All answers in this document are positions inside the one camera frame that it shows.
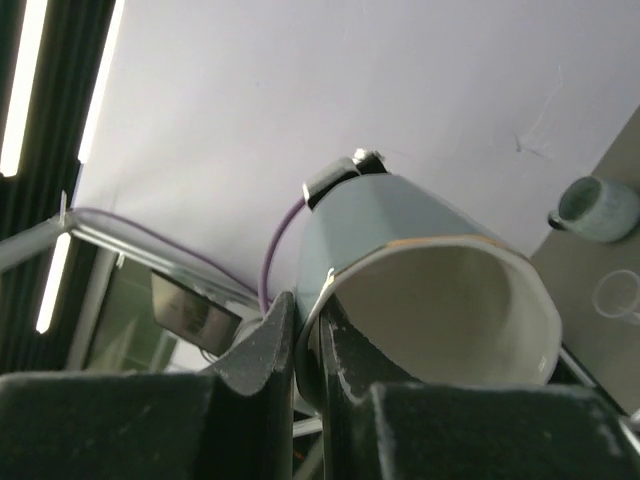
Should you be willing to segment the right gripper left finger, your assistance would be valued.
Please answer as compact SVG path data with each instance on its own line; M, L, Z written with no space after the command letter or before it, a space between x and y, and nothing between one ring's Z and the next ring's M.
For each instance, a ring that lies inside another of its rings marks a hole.
M5 479L288 479L295 302L199 372L1 379Z

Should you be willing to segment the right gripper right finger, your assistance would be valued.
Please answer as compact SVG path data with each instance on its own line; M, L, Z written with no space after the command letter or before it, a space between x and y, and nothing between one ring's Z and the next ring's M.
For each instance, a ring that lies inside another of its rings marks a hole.
M426 384L353 327L318 321L328 479L635 479L639 429L568 353L543 387Z

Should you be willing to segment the grey-blue ceramic mug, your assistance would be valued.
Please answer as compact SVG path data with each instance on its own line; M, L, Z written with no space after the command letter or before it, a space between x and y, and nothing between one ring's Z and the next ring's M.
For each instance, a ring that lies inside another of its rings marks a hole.
M530 260L399 175L351 178L314 206L295 297L296 380L311 404L320 380L309 341L331 300L424 382L543 385L560 356L560 314Z

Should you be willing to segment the clear glass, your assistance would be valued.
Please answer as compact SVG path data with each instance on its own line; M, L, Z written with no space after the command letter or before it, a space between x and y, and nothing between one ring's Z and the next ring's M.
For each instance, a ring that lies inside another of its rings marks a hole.
M592 293L592 304L604 318L639 324L639 275L620 269L604 275Z

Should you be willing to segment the pale speckled ceramic mug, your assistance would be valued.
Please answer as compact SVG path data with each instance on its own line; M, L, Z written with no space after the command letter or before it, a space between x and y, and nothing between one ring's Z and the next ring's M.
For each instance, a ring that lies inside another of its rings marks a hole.
M547 222L584 240L617 242L639 223L639 194L616 181L581 177L564 191Z

